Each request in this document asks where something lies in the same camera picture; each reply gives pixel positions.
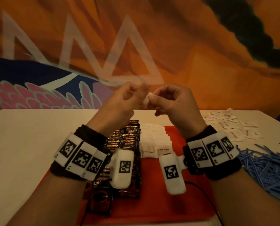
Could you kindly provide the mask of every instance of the hand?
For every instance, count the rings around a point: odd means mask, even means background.
[[[184,139],[196,136],[206,128],[191,89],[168,84],[148,97],[149,109],[157,109],[155,116],[166,114]]]
[[[123,128],[129,123],[134,115],[134,109],[142,104],[148,90],[148,85],[144,83],[140,86],[133,83],[124,84],[104,103],[87,126],[110,137],[116,129]]]

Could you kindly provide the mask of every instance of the right hand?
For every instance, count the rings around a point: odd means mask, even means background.
[[[196,136],[206,128],[191,89],[168,84],[148,97],[149,109],[157,109],[155,116],[166,114],[184,139]]]

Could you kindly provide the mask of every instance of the table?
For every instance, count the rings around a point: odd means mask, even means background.
[[[56,149],[97,110],[0,110],[0,225],[5,225],[25,203],[47,172]],[[135,110],[132,119],[140,123],[172,125],[167,116],[154,116],[154,110]],[[209,111],[202,110],[202,115]],[[234,111],[241,121],[253,121],[264,139],[234,142],[240,148],[262,151],[254,143],[280,152],[280,122],[260,111]],[[213,127],[220,131],[220,124]],[[219,225],[216,216],[210,221],[181,225]]]

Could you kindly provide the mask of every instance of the forearm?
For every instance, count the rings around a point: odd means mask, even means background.
[[[280,204],[243,169],[210,183],[225,226],[280,225]]]
[[[75,225],[85,185],[49,174],[7,226]]]

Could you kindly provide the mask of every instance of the black cable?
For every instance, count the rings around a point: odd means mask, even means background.
[[[187,184],[187,185],[193,185],[193,186],[199,188],[199,189],[203,192],[203,194],[206,196],[206,198],[208,199],[208,201],[209,201],[210,204],[212,205],[212,207],[213,207],[213,209],[214,209],[214,211],[215,211],[215,213],[216,213],[216,215],[217,215],[217,217],[218,217],[218,219],[219,219],[221,225],[224,226],[224,223],[222,222],[222,220],[221,220],[221,218],[220,218],[220,216],[219,216],[219,214],[218,214],[218,212],[217,212],[217,210],[216,210],[216,208],[215,208],[215,205],[213,204],[213,202],[211,201],[211,199],[209,198],[209,196],[206,194],[206,192],[205,192],[201,187],[199,187],[198,185],[196,185],[196,184],[193,183],[193,182],[185,181],[185,184]]]
[[[85,211],[84,216],[82,217],[82,222],[80,223],[80,226],[83,225],[83,222],[85,221],[85,217],[87,216],[87,211]]]

